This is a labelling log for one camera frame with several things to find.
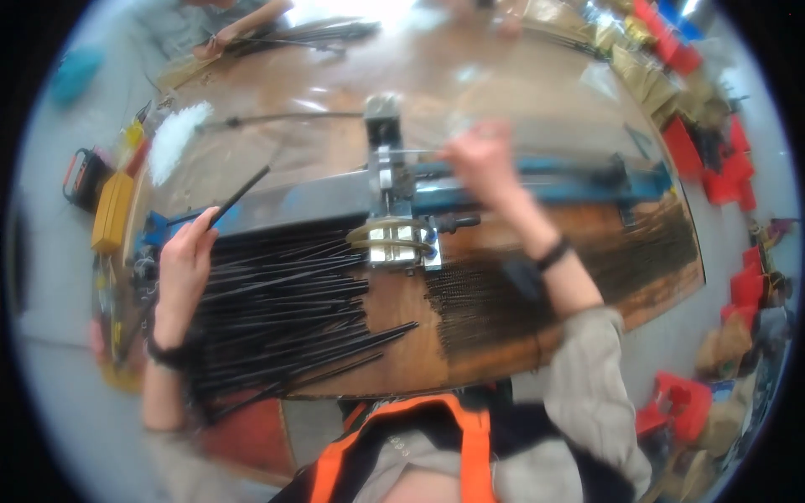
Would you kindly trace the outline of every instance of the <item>yellow box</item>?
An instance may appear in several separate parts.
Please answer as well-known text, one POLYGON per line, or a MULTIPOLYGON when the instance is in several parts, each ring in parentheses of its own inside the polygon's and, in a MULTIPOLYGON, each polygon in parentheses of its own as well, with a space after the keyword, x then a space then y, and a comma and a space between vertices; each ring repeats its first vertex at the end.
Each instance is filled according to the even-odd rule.
POLYGON ((126 173, 112 175, 101 191, 95 213, 91 248, 99 254, 110 254, 123 243, 123 230, 129 213, 134 179, 126 173))

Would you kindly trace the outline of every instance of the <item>black bracelet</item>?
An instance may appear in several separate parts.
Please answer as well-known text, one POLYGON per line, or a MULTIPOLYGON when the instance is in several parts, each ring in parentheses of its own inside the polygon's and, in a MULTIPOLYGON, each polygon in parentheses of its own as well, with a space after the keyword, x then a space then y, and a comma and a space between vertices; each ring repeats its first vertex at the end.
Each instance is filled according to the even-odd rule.
POLYGON ((178 348, 162 349, 154 340, 153 333, 146 337, 146 353, 151 359, 163 367, 183 372, 188 367, 188 346, 183 344, 178 348))
POLYGON ((539 269, 539 272, 544 273, 546 270, 550 269, 551 266, 556 264, 562 257, 564 257, 571 248, 572 245, 570 244, 570 241, 565 236, 562 236, 562 239, 560 239, 559 242, 556 243, 556 246, 551 248, 551 250, 545 254, 544 257, 534 261, 537 265, 537 269, 539 269))

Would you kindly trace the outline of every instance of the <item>rubber tube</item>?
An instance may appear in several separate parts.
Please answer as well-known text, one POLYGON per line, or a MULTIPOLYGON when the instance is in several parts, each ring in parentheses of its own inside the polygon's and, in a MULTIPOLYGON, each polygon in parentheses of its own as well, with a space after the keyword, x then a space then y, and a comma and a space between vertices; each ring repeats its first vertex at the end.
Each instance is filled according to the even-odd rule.
POLYGON ((431 227, 426 222, 415 218, 385 218, 382 220, 367 222, 357 229, 350 231, 347 233, 346 240, 348 243, 360 241, 365 239, 365 235, 369 235, 369 231, 376 229, 388 229, 389 227, 416 227, 417 229, 431 231, 431 227))
POLYGON ((428 243, 420 243, 418 241, 409 241, 407 239, 365 239, 361 241, 353 241, 350 243, 353 248, 370 248, 372 246, 407 246, 409 248, 416 248, 425 253, 426 257, 433 255, 435 250, 433 246, 428 243))

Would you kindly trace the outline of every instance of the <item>floor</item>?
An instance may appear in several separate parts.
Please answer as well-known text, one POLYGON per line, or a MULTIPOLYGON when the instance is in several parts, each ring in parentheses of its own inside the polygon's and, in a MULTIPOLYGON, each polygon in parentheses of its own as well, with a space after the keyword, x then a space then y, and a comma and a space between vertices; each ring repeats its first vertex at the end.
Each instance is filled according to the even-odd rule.
MULTIPOLYGON (((97 29, 87 32, 101 37, 97 29)), ((744 102, 744 115, 758 166, 758 215, 799 215, 791 157, 772 97, 740 40, 729 30, 722 33, 736 53, 736 69, 728 71, 729 78, 739 93, 751 95, 744 102)), ((31 214, 30 309, 19 323, 18 361, 52 454, 87 500, 166 501, 140 443, 138 397, 106 386, 86 347, 92 222, 58 194, 73 151, 109 143, 122 118, 153 93, 142 71, 153 77, 162 64, 159 55, 138 53, 128 35, 113 35, 117 38, 106 47, 119 57, 108 59, 88 95, 67 111, 43 102, 32 113, 28 139, 21 146, 19 190, 36 211, 31 214)), ((740 269, 740 252, 748 243, 736 205, 716 208, 700 188, 686 185, 685 191, 699 233, 707 285, 674 310, 624 336, 621 368, 637 405, 648 397, 656 369, 690 374, 692 356, 705 332, 718 324, 718 310, 729 297, 727 278, 740 269)), ((774 250, 778 268, 797 278, 801 257, 799 239, 791 238, 774 250)), ((515 397, 537 398, 544 380, 544 373, 515 376, 515 397)), ((341 432, 332 401, 284 405, 300 464, 313 460, 341 432)))

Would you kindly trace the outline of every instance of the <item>orange safety vest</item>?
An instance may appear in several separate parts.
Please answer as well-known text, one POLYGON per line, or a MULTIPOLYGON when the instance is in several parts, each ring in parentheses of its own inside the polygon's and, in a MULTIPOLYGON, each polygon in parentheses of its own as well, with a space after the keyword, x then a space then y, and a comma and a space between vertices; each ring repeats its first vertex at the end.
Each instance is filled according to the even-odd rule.
POLYGON ((369 415, 357 431, 331 443, 316 463, 316 481, 311 503, 329 503, 338 480, 344 452, 357 440, 372 418, 396 414, 424 403, 442 402, 456 419, 463 435, 461 440, 461 500, 464 503, 494 503, 492 472, 489 470, 489 411, 469 412, 461 408, 453 394, 411 398, 384 405, 369 415))

